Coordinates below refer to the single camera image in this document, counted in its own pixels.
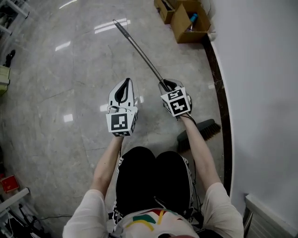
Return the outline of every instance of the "broom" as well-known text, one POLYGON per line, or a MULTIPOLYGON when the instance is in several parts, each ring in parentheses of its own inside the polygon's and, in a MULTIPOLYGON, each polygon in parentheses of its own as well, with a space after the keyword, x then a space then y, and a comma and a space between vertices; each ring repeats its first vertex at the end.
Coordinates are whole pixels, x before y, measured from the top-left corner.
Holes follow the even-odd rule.
MULTIPOLYGON (((196 127, 205 141, 209 140, 216 134, 220 133, 220 129, 221 129, 221 126, 215 123, 213 119, 202 121, 198 123, 196 127)), ((178 153, 182 153, 190 149, 190 142, 188 140, 186 131, 182 132, 180 135, 177 136, 177 141, 178 141, 178 148, 177 148, 178 153)))

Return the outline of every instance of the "red box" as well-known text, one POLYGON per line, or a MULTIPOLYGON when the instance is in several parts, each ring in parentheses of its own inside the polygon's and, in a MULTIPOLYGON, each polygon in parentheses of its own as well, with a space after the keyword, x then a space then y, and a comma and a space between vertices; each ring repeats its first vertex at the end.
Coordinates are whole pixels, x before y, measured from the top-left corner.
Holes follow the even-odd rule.
POLYGON ((14 175, 2 179, 1 183, 6 193, 11 192, 20 187, 14 175))

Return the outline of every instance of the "cardboard box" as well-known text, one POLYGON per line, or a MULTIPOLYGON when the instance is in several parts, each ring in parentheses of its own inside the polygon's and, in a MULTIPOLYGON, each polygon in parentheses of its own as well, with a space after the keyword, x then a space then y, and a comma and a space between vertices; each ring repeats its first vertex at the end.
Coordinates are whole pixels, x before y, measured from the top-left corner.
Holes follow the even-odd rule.
POLYGON ((199 42, 207 33, 210 21, 200 2, 183 1, 171 20, 171 27, 177 43, 199 42), (198 18, 193 26, 193 31, 189 31, 191 26, 190 18, 197 13, 198 18))
POLYGON ((183 1, 191 1, 191 0, 168 0, 170 5, 176 10, 183 1))
POLYGON ((166 0, 154 0, 154 6, 159 9, 164 24, 170 24, 175 12, 174 8, 166 0))

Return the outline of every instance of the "marble floor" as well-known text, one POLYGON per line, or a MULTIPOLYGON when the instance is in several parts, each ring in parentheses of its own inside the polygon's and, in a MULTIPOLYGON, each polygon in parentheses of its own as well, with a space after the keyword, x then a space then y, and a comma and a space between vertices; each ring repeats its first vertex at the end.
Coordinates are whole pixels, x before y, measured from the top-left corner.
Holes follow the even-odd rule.
MULTIPOLYGON (((10 26, 13 34, 2 34, 0 40, 1 64, 16 50, 8 91, 0 97, 0 145, 7 174, 30 189, 29 202, 40 217, 73 214, 88 190, 112 138, 105 104, 120 80, 130 77, 135 97, 142 98, 135 133, 125 138, 122 152, 138 145, 155 155, 175 150, 176 136, 183 131, 163 108, 157 78, 136 50, 118 29, 97 31, 97 26, 125 19, 125 28, 160 74, 182 81, 193 99, 195 120, 213 118, 220 124, 202 45, 177 44, 153 0, 27 0, 22 8, 29 17, 18 16, 10 26)), ((208 145, 223 179, 222 134, 208 145)), ((114 197, 115 178, 106 197, 109 212, 114 197)), ((61 237, 67 220, 45 224, 61 237)))

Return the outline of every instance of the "blue bottle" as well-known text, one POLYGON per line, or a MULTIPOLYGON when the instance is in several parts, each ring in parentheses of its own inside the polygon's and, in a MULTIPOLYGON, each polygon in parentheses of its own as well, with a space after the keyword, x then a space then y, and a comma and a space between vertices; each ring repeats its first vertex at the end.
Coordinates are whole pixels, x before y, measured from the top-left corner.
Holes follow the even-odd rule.
POLYGON ((190 21, 192 22, 192 23, 191 23, 191 26, 190 26, 190 30, 191 30, 191 31, 192 31, 193 25, 194 25, 194 23, 195 23, 196 20, 197 20, 197 14, 194 13, 194 14, 192 15, 192 17, 190 18, 190 21))

